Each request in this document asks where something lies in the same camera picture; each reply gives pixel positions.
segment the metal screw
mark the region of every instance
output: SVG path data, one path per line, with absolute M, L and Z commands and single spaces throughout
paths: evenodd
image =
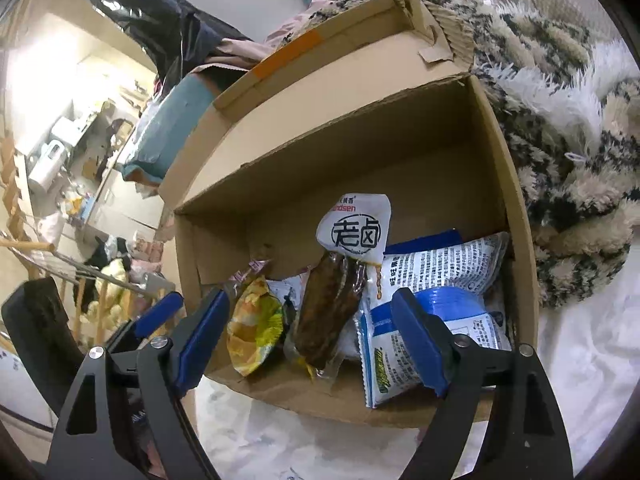
M 91 359 L 100 359 L 104 355 L 104 348 L 101 346 L 94 346 L 89 350 L 89 357 Z
M 158 335 L 151 340 L 151 346 L 153 348 L 164 348 L 169 342 L 169 338 L 165 335 Z
M 533 355 L 533 347 L 526 343 L 521 344 L 518 350 L 520 350 L 520 353 L 524 355 L 524 357 L 531 357 Z
M 468 335 L 456 334 L 453 336 L 453 342 L 460 348 L 466 348 L 471 344 L 471 339 Z

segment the orange tape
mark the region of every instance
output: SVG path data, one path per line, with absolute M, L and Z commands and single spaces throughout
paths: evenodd
M 322 43 L 322 37 L 313 28 L 280 50 L 276 50 L 267 59 L 256 65 L 251 72 L 258 79 L 264 79 L 320 43 Z

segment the white appliance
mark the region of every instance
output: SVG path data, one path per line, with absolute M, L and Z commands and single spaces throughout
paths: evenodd
M 62 142 L 70 150 L 73 150 L 78 145 L 83 133 L 73 121 L 66 117 L 60 117 L 51 129 L 51 136 L 55 140 Z
M 59 140 L 52 140 L 29 175 L 29 188 L 34 193 L 46 193 L 66 160 L 66 149 Z

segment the box flap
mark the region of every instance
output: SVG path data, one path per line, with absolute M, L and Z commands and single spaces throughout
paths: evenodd
M 421 0 L 366 1 L 277 50 L 223 92 L 214 105 L 229 120 L 238 121 L 313 71 L 403 30 L 414 30 L 426 40 L 420 52 L 426 62 L 453 60 L 460 72 L 468 71 L 473 56 L 470 31 L 454 13 L 432 7 L 428 9 Z M 439 19 L 445 23 L 446 32 Z
M 427 64 L 414 31 L 384 38 L 293 83 L 236 123 L 193 180 L 182 204 L 292 140 L 408 89 L 462 77 L 451 61 Z

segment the blue gripper pad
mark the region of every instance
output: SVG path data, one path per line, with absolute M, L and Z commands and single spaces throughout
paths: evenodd
M 181 320 L 172 334 L 172 379 L 179 397 L 198 386 L 213 349 L 229 319 L 228 296 L 214 288 L 200 303 L 200 308 Z
M 391 298 L 391 318 L 400 332 L 422 384 L 442 397 L 454 373 L 451 332 L 438 317 L 425 313 L 408 288 L 396 290 Z
M 145 338 L 152 335 L 162 323 L 180 310 L 182 304 L 183 299 L 178 292 L 169 292 L 136 320 L 134 329 L 136 337 Z

